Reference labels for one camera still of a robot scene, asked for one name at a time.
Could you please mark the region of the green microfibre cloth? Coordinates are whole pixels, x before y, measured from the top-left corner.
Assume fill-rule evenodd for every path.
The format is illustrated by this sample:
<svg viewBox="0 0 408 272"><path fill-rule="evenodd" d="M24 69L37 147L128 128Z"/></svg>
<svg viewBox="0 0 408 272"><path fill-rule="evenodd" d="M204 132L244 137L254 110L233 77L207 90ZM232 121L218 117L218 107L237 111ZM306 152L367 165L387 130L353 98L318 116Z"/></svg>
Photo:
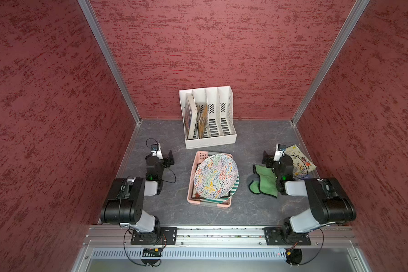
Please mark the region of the green microfibre cloth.
<svg viewBox="0 0 408 272"><path fill-rule="evenodd" d="M278 189L276 185L276 175L271 168L261 165L253 166L253 174L249 176L249 191L253 194L261 194L277 198Z"/></svg>

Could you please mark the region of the colourful squiggle round plate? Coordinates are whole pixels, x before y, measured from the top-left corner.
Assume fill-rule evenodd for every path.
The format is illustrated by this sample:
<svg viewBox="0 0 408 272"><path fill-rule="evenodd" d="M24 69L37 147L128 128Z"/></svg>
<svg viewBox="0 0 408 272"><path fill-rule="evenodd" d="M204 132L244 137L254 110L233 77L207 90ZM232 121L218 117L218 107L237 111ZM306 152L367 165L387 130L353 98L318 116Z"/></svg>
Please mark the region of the colourful squiggle round plate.
<svg viewBox="0 0 408 272"><path fill-rule="evenodd" d="M208 156L192 174L194 190L203 199L231 198L240 182L237 164L228 154Z"/></svg>

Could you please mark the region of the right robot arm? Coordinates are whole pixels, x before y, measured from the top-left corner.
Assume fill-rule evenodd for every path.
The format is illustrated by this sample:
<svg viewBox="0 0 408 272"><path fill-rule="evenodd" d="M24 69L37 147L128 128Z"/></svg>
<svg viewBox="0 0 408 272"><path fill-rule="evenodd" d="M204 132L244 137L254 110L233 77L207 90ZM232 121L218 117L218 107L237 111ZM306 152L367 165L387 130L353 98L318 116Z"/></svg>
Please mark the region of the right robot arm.
<svg viewBox="0 0 408 272"><path fill-rule="evenodd" d="M307 197L309 203L307 210L286 218L282 226L265 229L270 244L310 245L311 231L356 219L355 207L337 179L294 180L293 160L282 151L273 156L263 153L262 164L275 174L273 189L284 196Z"/></svg>

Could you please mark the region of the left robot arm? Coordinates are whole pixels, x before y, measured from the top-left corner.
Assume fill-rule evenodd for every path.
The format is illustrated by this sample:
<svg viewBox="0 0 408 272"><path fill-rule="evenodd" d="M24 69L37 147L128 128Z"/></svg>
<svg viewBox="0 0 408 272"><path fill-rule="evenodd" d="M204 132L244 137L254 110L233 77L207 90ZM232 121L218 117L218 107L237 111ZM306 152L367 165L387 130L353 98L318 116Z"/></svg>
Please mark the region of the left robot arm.
<svg viewBox="0 0 408 272"><path fill-rule="evenodd" d="M146 176L114 179L100 212L100 220L132 229L139 239L156 243L161 237L160 221L143 209L145 197L157 196L163 189L163 172L174 165L168 156L155 153L146 156Z"/></svg>

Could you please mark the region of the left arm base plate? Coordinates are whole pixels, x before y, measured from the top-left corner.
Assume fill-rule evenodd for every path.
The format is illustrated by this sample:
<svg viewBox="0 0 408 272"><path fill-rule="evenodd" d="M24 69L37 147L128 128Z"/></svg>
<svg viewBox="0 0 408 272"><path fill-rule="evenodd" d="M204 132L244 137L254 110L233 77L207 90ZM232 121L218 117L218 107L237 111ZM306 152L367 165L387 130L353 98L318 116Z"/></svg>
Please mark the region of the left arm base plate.
<svg viewBox="0 0 408 272"><path fill-rule="evenodd" d="M153 232L133 233L131 245L175 245L177 239L177 227L157 227Z"/></svg>

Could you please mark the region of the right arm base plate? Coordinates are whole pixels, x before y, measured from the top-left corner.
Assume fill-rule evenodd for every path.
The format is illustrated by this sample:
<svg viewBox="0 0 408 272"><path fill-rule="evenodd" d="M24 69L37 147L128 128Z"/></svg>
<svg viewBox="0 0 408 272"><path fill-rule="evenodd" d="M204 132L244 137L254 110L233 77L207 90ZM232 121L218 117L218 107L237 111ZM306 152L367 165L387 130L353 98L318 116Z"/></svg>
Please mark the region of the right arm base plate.
<svg viewBox="0 0 408 272"><path fill-rule="evenodd" d="M296 233L291 230L286 230L282 227L265 227L263 228L263 231L267 245L311 245L311 240L307 233Z"/></svg>

